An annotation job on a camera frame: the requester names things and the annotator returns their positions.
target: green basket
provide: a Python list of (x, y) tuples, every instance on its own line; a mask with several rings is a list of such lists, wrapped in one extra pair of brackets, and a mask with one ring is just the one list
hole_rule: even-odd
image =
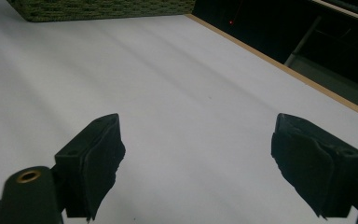
[(77, 21), (189, 14), (196, 0), (7, 0), (27, 21)]

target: table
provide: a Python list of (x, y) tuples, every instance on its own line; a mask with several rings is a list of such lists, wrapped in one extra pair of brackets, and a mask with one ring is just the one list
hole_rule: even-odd
[(0, 194), (118, 113), (127, 154), (95, 223), (325, 223), (270, 156), (275, 119), (358, 148), (358, 112), (264, 59), (187, 16), (29, 23), (0, 1)]

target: wooden trim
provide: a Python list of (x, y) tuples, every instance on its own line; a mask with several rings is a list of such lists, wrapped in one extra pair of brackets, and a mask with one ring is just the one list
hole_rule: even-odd
[(246, 49), (250, 52), (252, 52), (254, 55), (256, 55), (257, 57), (263, 59), (264, 61), (267, 61), (268, 63), (271, 63), (272, 65), (278, 67), (279, 69), (283, 70), (285, 73), (289, 74), (290, 76), (292, 77), (295, 77), (296, 79), (304, 82), (305, 84), (309, 85), (310, 87), (312, 87), (313, 89), (323, 93), (324, 95), (336, 100), (337, 102), (345, 105), (346, 107), (356, 111), (358, 113), (358, 105), (356, 105), (355, 103), (343, 98), (342, 96), (330, 91), (329, 89), (319, 85), (318, 83), (310, 80), (309, 78), (307, 77), (304, 77), (302, 76), (301, 74), (299, 74), (298, 72), (294, 71), (293, 69), (287, 67), (287, 66), (284, 66), (283, 64), (281, 63), (278, 63), (277, 61), (271, 59), (269, 56), (261, 53), (260, 51), (244, 44), (243, 42), (241, 42), (239, 39), (231, 36), (231, 35), (228, 35), (226, 34), (225, 32), (217, 29), (216, 27), (212, 26), (211, 24), (209, 24), (208, 22), (206, 21), (203, 21), (201, 19), (199, 19), (198, 17), (194, 16), (194, 15), (186, 15), (188, 18), (190, 18), (191, 20), (193, 21), (196, 21), (197, 23), (207, 27), (208, 29), (218, 33), (219, 35), (225, 37), (226, 39), (232, 41), (233, 43), (235, 43), (236, 45), (240, 46), (241, 48), (243, 49)]

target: basket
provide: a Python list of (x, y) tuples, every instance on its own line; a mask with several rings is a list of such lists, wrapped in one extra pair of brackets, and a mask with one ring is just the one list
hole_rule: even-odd
[(76, 21), (191, 13), (196, 0), (7, 0), (27, 21)]

